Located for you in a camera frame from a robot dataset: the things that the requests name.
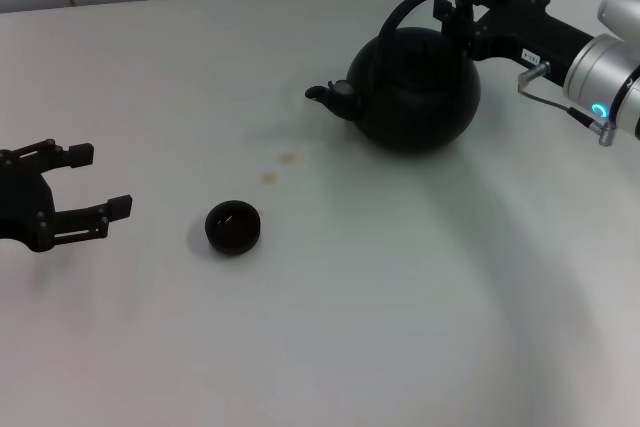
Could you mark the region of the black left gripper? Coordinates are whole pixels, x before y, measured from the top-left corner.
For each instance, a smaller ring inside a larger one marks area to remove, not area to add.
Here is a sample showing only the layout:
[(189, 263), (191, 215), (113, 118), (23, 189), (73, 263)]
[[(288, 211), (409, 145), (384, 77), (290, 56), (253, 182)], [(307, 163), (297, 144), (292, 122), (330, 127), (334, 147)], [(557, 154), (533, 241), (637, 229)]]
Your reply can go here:
[(133, 199), (124, 195), (82, 209), (55, 212), (51, 189), (42, 170), (91, 165), (90, 143), (64, 149), (53, 139), (1, 151), (1, 239), (24, 244), (33, 252), (103, 239), (111, 223), (131, 214)]

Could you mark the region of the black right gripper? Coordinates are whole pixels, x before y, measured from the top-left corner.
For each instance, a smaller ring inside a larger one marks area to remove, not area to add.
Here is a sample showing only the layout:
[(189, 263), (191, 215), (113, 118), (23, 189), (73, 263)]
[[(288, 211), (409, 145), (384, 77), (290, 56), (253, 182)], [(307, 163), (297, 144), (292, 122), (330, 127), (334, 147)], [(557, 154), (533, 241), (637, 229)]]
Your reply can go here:
[[(434, 0), (433, 17), (441, 33), (457, 47), (469, 47), (474, 61), (490, 58), (512, 60), (531, 68), (550, 64), (546, 75), (562, 85), (569, 68), (593, 39), (546, 12), (550, 0)], [(474, 20), (474, 7), (487, 12)]]

